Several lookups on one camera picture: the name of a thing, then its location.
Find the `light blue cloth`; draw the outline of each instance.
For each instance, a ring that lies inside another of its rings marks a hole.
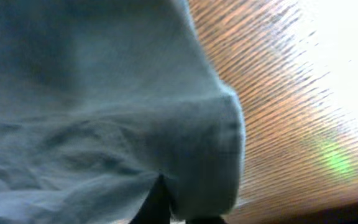
[[[0,0],[0,223],[132,218],[160,174],[177,218],[221,215],[244,144],[187,2]]]

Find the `black object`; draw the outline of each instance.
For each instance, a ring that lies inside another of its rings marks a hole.
[[[164,179],[160,176],[155,182],[143,206],[130,224],[169,224],[171,217],[171,201],[172,198],[169,195]],[[186,224],[226,224],[226,222],[221,217],[213,217],[187,220]]]

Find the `wooden surface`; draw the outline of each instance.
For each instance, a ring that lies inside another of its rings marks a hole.
[[[200,41],[246,118],[229,223],[358,202],[358,2],[336,3],[190,0]]]

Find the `fabric fold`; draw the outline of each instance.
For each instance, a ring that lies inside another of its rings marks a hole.
[[[131,219],[159,175],[175,218],[218,216],[244,146],[186,1],[0,0],[0,222]]]

